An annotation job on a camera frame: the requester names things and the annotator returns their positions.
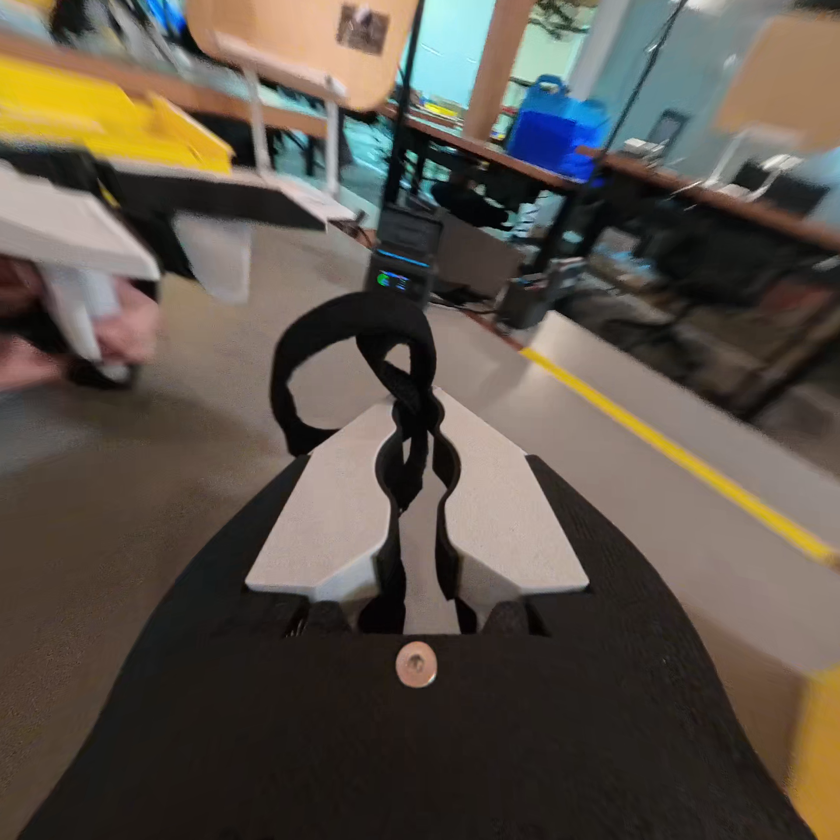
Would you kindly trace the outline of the dark grey box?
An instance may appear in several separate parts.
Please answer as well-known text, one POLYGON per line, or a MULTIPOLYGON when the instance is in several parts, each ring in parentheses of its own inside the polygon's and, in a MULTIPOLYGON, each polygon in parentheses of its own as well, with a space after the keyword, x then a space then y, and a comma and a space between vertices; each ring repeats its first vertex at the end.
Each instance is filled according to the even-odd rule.
POLYGON ((443 224, 437 250, 436 289, 467 290, 494 299, 520 275, 523 253, 508 242, 440 210, 443 224))

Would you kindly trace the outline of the labelled wooden board on stand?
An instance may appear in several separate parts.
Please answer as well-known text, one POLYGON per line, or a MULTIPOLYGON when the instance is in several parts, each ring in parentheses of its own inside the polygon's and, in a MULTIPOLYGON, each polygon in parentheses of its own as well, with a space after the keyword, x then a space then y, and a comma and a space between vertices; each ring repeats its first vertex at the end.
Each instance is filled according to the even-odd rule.
POLYGON ((239 69, 247 88, 255 167, 326 224, 354 218, 340 204, 341 111, 368 112, 388 99, 408 37, 422 16, 415 1, 191 1, 185 20, 206 55, 239 69), (326 112, 323 190, 275 171, 259 93, 265 79, 320 99, 326 112))

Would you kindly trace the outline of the blue plastic case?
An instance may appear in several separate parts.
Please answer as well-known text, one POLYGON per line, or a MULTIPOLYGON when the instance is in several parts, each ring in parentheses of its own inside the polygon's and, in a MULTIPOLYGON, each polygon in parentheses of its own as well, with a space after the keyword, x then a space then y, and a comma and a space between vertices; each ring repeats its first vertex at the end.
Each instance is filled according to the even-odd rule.
POLYGON ((505 151, 513 158, 576 182, 592 175, 592 157, 611 130, 604 104, 573 98, 560 77, 542 74, 531 84, 513 120, 505 151))

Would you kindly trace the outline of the person's left hand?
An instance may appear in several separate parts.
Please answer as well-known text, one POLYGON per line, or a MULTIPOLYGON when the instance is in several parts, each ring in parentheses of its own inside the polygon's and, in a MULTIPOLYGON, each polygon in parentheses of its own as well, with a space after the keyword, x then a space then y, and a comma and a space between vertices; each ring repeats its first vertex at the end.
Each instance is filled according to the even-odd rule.
POLYGON ((152 281, 118 278, 119 311, 93 322, 102 362, 74 353, 48 309, 37 266, 1 258, 1 393, 67 381, 98 391, 127 391, 154 355, 161 310, 152 281))

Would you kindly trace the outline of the wooden post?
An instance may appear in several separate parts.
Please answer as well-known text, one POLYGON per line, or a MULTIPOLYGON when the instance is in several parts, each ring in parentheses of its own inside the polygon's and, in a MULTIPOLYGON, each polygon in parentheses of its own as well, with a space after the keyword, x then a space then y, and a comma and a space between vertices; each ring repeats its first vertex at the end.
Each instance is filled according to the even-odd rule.
POLYGON ((533 1, 496 1, 463 121, 464 136, 488 141, 533 6, 533 1))

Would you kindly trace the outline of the plain wooden board on stand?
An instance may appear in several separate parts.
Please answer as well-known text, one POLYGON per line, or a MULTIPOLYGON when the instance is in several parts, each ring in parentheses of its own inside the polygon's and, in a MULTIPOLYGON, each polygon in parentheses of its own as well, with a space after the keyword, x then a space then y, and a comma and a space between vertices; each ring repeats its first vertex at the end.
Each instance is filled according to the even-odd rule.
POLYGON ((714 118, 730 141, 704 182, 712 187, 747 138, 787 153, 839 143, 838 12, 794 10, 766 23, 735 73, 714 118))

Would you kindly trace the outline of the black overhead tripod rig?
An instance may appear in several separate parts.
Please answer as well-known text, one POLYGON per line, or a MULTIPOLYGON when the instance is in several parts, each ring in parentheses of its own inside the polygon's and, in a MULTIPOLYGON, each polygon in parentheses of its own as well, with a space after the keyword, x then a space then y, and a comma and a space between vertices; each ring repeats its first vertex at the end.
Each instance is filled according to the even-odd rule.
POLYGON ((425 1, 418 1, 414 18, 413 26, 408 39, 406 57, 404 66, 402 68, 402 88, 400 97, 397 101, 396 116, 393 119, 393 133, 392 133, 392 153, 389 159, 388 172, 385 179, 385 184, 382 194, 382 208, 396 203, 397 197, 401 189, 401 180, 404 172, 404 146, 405 146, 405 129, 408 118, 408 113, 411 109, 412 100, 412 77, 415 63, 415 56, 417 53, 417 45, 421 31, 423 15, 424 15, 425 1))

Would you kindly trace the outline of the yellow tape strip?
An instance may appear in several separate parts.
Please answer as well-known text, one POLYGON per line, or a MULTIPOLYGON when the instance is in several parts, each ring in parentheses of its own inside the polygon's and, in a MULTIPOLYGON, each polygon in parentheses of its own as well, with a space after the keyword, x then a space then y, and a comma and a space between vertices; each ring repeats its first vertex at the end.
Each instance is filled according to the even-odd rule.
POLYGON ((518 353, 596 411, 608 417, 617 426, 635 436, 656 453, 664 456, 669 462, 788 543, 808 560, 833 572, 839 571, 838 548, 818 537, 813 531, 785 516, 719 469, 650 426, 624 406, 598 391, 593 385, 552 362, 545 355, 532 348, 520 349, 518 353))

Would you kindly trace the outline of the yellow plastic bin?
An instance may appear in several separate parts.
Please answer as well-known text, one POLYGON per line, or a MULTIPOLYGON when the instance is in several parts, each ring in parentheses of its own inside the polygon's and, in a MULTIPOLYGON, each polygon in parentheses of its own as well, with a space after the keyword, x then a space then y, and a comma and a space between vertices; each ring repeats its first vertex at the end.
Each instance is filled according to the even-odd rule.
POLYGON ((84 150, 101 159, 230 174, 234 150, 151 92, 2 57, 1 137, 8 144, 84 150))
POLYGON ((839 665, 809 675, 787 790, 818 839, 839 838, 839 665))

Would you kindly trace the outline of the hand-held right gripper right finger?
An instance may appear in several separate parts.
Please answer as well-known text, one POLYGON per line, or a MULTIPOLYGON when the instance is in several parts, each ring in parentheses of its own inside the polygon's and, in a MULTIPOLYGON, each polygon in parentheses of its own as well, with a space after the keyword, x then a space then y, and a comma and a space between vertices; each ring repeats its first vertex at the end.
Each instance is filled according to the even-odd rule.
POLYGON ((589 577, 528 454, 435 387, 435 562, 444 597, 490 610, 525 596, 584 591, 589 577))

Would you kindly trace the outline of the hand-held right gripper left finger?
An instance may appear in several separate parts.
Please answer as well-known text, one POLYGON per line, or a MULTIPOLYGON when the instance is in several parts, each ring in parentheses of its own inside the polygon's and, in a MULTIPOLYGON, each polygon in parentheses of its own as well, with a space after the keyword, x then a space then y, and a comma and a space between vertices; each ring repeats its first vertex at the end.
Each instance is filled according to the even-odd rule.
POLYGON ((392 503, 376 460, 397 433, 393 413, 380 401, 312 450, 245 578, 250 591, 339 603, 382 592, 392 503))

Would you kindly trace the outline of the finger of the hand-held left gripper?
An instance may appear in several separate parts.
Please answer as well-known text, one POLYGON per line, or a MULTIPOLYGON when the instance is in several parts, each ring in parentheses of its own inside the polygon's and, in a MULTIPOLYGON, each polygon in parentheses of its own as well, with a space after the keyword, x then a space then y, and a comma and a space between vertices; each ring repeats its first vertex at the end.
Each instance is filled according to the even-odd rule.
POLYGON ((249 299, 257 227, 323 233, 329 221, 313 191, 278 178, 115 161, 98 164, 98 179, 166 272, 223 303, 249 299))
POLYGON ((154 254, 89 194, 1 167, 1 254, 46 266, 158 280, 154 254))

